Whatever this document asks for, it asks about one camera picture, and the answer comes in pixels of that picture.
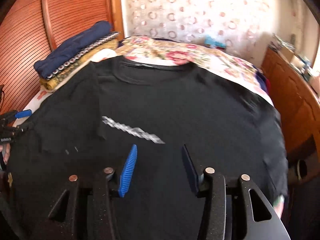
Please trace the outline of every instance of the black cable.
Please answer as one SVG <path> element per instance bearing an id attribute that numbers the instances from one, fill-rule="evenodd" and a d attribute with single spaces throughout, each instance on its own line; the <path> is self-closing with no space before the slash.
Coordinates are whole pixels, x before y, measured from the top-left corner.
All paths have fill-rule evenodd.
<path id="1" fill-rule="evenodd" d="M 1 106 L 0 106 L 0 112 L 1 112 L 2 107 L 3 107 L 3 104 L 4 104 L 4 91 L 3 91 L 3 90 L 2 90 L 2 93 L 3 93 L 3 98 L 2 98 L 1 95 L 0 95 L 0 103 L 1 103 L 1 100 L 2 100 L 2 104 L 1 104 Z"/>

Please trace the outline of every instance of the wooden furniture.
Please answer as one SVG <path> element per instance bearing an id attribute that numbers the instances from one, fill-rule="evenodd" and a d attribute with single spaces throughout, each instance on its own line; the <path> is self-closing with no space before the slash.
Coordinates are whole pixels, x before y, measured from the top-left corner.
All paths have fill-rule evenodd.
<path id="1" fill-rule="evenodd" d="M 311 144 L 320 159 L 320 104 L 309 84 L 268 48 L 261 66 L 271 84 L 270 97 L 281 115 L 288 161 L 305 158 Z"/>
<path id="2" fill-rule="evenodd" d="M 16 0 L 0 25 L 1 113 L 23 109 L 38 92 L 34 62 L 100 20 L 124 38 L 121 0 Z"/>

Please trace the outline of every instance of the wall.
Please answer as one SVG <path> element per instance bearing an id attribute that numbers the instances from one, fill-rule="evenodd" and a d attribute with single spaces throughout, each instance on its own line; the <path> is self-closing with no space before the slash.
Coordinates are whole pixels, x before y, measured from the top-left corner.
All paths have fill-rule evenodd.
<path id="1" fill-rule="evenodd" d="M 303 32 L 305 25 L 305 13 L 307 10 L 307 5 L 303 0 L 290 0 L 292 6 L 292 27 L 291 32 L 295 35 L 294 46 L 296 48 L 296 53 L 301 53 L 303 50 Z"/>
<path id="2" fill-rule="evenodd" d="M 309 8 L 306 8 L 302 53 L 312 62 L 319 42 L 318 22 Z"/>
<path id="3" fill-rule="evenodd" d="M 313 64 L 313 70 L 317 71 L 320 74 L 320 46 L 318 47 L 318 51 L 316 54 L 315 62 Z"/>
<path id="4" fill-rule="evenodd" d="M 128 36 L 201 44 L 209 34 L 256 66 L 272 33 L 287 38 L 292 23 L 290 0 L 123 0 L 123 7 Z"/>

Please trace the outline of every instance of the blue object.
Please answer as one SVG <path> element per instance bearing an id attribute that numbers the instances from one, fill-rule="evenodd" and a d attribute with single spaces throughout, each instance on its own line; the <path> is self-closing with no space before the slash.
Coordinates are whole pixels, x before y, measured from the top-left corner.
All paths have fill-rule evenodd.
<path id="1" fill-rule="evenodd" d="M 132 145 L 131 151 L 128 155 L 127 160 L 125 161 L 124 167 L 122 169 L 122 173 L 120 175 L 120 185 L 118 189 L 118 193 L 120 197 L 124 197 L 124 195 L 128 192 L 130 187 L 130 182 L 134 170 L 134 166 L 137 161 L 137 146 Z"/>
<path id="2" fill-rule="evenodd" d="M 186 145 L 184 145 L 181 149 L 182 153 L 182 162 L 183 166 L 186 170 L 188 182 L 191 188 L 191 191 L 196 196 L 198 195 L 200 189 L 199 189 L 199 176 L 196 171 L 196 168 L 191 160 L 190 154 L 188 152 L 188 149 Z"/>
<path id="3" fill-rule="evenodd" d="M 28 110 L 24 110 L 21 112 L 17 112 L 14 117 L 19 119 L 19 118 L 27 117 L 27 116 L 31 116 L 31 115 L 32 115 L 32 111 L 30 109 L 28 109 Z"/>
<path id="4" fill-rule="evenodd" d="M 304 72 L 306 73 L 306 71 L 308 71 L 308 69 L 310 68 L 310 61 L 307 60 L 303 68 L 304 68 Z"/>
<path id="5" fill-rule="evenodd" d="M 83 48 L 110 33 L 111 25 L 107 21 L 95 23 L 87 29 L 64 41 L 57 49 L 51 52 L 46 59 L 38 60 L 34 64 L 35 70 L 42 78 L 47 78 L 59 66 L 75 56 Z"/>
<path id="6" fill-rule="evenodd" d="M 225 49 L 227 47 L 224 43 L 216 41 L 214 38 L 212 38 L 209 35 L 205 37 L 204 44 L 208 44 L 210 45 L 210 47 L 213 47 L 213 48 L 217 46 Z"/>
<path id="7" fill-rule="evenodd" d="M 267 89 L 267 84 L 266 84 L 267 78 L 262 73 L 259 72 L 258 68 L 256 68 L 254 65 L 252 65 L 252 66 L 257 70 L 256 71 L 256 79 L 257 79 L 261 89 L 263 91 L 265 91 L 267 94 L 269 94 L 268 89 Z"/>

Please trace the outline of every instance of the patterned wallpaper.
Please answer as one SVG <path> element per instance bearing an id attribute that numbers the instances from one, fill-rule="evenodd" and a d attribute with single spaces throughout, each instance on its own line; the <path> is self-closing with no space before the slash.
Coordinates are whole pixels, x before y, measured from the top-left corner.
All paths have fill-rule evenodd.
<path id="1" fill-rule="evenodd" d="M 263 28 L 269 0 L 125 0 L 128 34 L 201 44 L 206 35 L 227 52 L 249 60 Z"/>

